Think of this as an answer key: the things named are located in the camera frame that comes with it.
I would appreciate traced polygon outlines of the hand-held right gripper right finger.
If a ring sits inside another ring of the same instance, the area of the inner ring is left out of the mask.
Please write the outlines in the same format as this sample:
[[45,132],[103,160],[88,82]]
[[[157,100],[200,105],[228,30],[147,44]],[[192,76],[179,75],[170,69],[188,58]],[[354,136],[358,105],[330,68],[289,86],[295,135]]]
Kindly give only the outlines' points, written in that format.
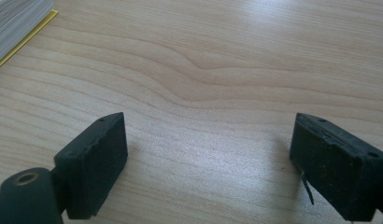
[[383,151],[326,119],[298,113],[290,158],[305,188],[316,189],[343,219],[383,214]]

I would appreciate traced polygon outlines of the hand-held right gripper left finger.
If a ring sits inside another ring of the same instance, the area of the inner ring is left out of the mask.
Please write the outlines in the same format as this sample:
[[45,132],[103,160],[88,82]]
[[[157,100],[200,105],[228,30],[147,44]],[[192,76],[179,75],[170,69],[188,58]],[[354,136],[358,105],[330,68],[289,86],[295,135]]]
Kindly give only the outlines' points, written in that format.
[[95,216],[127,162],[124,115],[93,122],[54,156],[53,184],[59,209],[70,219]]

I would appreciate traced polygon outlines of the yellow cover book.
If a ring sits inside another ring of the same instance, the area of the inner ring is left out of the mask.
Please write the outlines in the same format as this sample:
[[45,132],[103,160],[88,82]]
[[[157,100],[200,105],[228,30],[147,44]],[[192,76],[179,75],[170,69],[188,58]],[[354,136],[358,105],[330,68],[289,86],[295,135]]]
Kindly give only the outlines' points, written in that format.
[[0,67],[57,14],[52,0],[0,0]]

